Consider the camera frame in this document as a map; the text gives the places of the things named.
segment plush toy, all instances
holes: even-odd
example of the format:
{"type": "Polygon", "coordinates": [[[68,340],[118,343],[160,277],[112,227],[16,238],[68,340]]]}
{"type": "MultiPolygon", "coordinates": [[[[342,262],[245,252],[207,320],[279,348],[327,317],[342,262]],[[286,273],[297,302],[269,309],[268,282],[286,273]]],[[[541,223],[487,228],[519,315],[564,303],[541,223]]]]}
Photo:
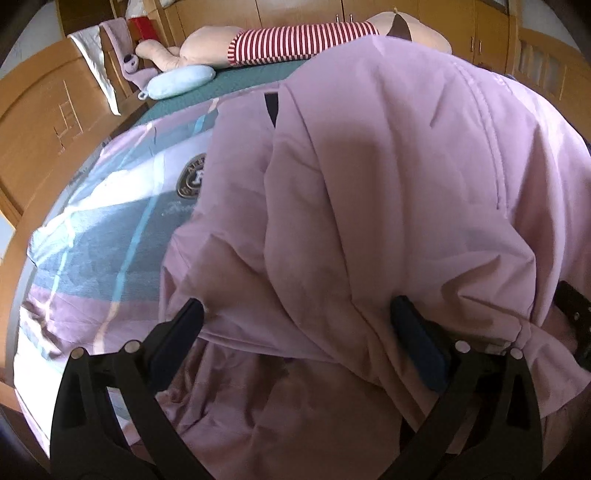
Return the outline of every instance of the plush toy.
{"type": "Polygon", "coordinates": [[[244,30],[240,27],[202,27],[179,47],[165,48],[155,40],[140,42],[138,57],[148,59],[163,72],[187,65],[217,69],[304,60],[327,48],[364,35],[389,35],[451,53],[449,42],[416,18],[383,12],[365,22],[340,22],[296,27],[244,30]]]}
{"type": "Polygon", "coordinates": [[[100,24],[107,33],[125,80],[135,83],[140,90],[144,90],[148,82],[156,77],[155,68],[140,69],[139,59],[134,54],[134,44],[129,35],[127,22],[124,18],[107,20],[100,24]]]}

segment white towel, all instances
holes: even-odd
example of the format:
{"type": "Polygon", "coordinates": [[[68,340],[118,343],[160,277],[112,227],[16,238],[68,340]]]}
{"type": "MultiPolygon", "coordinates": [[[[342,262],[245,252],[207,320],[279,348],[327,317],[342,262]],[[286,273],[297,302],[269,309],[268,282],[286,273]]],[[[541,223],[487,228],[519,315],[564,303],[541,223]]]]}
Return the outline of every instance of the white towel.
{"type": "Polygon", "coordinates": [[[88,68],[99,82],[100,89],[103,91],[115,115],[120,115],[115,98],[115,90],[107,77],[105,70],[105,54],[100,44],[100,28],[98,26],[85,28],[78,32],[68,35],[85,58],[88,68]]]}
{"type": "MultiPolygon", "coordinates": [[[[168,8],[170,5],[175,3],[176,0],[160,0],[162,8],[168,8]]],[[[125,11],[125,18],[129,20],[135,17],[145,17],[148,15],[144,8],[144,2],[142,0],[129,0],[127,4],[127,10],[125,11]]]]}

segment red object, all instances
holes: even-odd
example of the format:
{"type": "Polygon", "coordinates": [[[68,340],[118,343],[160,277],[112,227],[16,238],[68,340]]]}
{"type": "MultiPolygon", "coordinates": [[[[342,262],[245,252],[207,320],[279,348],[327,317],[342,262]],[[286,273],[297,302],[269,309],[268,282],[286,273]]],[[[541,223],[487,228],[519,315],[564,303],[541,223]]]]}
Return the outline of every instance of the red object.
{"type": "Polygon", "coordinates": [[[152,25],[152,21],[148,17],[131,18],[130,22],[137,27],[139,30],[139,36],[142,40],[160,41],[158,34],[152,25]]]}
{"type": "Polygon", "coordinates": [[[243,30],[230,43],[231,66],[262,65],[288,60],[305,60],[365,35],[378,35],[370,22],[340,22],[296,27],[243,30]]]}

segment black clip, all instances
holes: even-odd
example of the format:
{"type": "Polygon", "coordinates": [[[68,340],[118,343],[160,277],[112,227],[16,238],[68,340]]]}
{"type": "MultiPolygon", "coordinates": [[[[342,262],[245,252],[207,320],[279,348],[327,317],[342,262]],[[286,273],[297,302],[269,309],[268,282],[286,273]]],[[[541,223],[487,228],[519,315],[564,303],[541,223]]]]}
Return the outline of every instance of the black clip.
{"type": "Polygon", "coordinates": [[[558,282],[554,303],[574,326],[577,351],[574,359],[591,372],[591,301],[564,280],[558,282]]]}
{"type": "Polygon", "coordinates": [[[170,385],[203,321],[203,305],[190,299],[143,342],[131,340],[119,352],[104,355],[73,350],[51,424],[52,475],[61,480],[213,480],[154,398],[170,385]],[[155,465],[137,458],[127,445],[108,387],[120,389],[155,465]]]}
{"type": "Polygon", "coordinates": [[[445,389],[416,434],[401,429],[406,445],[379,480],[538,478],[540,410],[523,352],[492,355],[454,342],[406,297],[396,297],[390,309],[398,339],[425,384],[445,389]],[[466,445],[460,455],[447,455],[474,398],[480,408],[466,445]]]}

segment wardrobe door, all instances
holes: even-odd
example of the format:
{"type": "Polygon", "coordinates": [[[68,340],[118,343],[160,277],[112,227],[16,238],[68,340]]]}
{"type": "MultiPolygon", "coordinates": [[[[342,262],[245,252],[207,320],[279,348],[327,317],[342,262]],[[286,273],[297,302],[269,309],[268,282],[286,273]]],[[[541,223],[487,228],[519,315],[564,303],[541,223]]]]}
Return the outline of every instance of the wardrobe door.
{"type": "Polygon", "coordinates": [[[340,0],[257,0],[263,27],[343,21],[340,0]]]}
{"type": "Polygon", "coordinates": [[[456,57],[472,63],[476,50],[475,0],[420,0],[419,19],[447,39],[456,57]]]}
{"type": "Polygon", "coordinates": [[[476,2],[474,65],[505,73],[509,50],[509,17],[483,2],[476,2]]]}
{"type": "Polygon", "coordinates": [[[345,21],[364,22],[381,12],[391,12],[397,8],[418,18],[418,0],[343,0],[345,21]]]}
{"type": "Polygon", "coordinates": [[[180,0],[173,7],[186,37],[204,25],[261,28],[255,0],[180,0]]]}

